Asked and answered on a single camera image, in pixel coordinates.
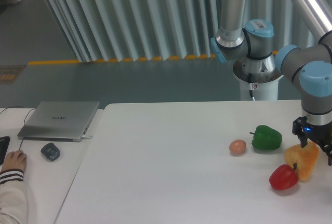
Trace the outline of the person's hand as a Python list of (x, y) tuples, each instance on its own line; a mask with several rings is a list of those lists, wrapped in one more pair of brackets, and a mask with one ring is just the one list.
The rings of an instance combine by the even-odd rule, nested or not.
[(27, 155), (22, 150), (10, 152), (2, 165), (1, 172), (5, 171), (25, 171), (27, 164)]

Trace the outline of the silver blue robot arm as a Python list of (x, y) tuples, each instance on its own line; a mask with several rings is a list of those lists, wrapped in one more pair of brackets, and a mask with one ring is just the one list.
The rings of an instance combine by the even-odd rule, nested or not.
[(243, 22), (246, 0), (222, 0), (211, 48), (221, 62), (235, 60), (233, 74), (247, 99), (269, 99), (266, 91), (256, 96), (255, 86), (286, 77), (301, 94), (302, 114), (293, 122), (293, 134), (302, 147), (312, 141), (331, 156), (331, 8), (326, 0), (291, 1), (317, 45), (287, 45), (273, 55), (273, 25), (264, 19)]

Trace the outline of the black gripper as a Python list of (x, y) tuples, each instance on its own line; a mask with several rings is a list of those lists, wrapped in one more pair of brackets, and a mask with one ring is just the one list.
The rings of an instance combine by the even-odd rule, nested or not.
[(292, 133), (300, 140), (300, 147), (305, 148), (308, 140), (316, 143), (328, 156), (331, 166), (331, 122), (324, 125), (314, 125), (307, 117), (298, 117), (293, 121)]

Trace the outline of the cream sleeved forearm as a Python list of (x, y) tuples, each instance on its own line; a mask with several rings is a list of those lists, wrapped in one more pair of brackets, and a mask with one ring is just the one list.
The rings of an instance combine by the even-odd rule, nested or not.
[(24, 172), (1, 172), (1, 223), (27, 223), (28, 203)]

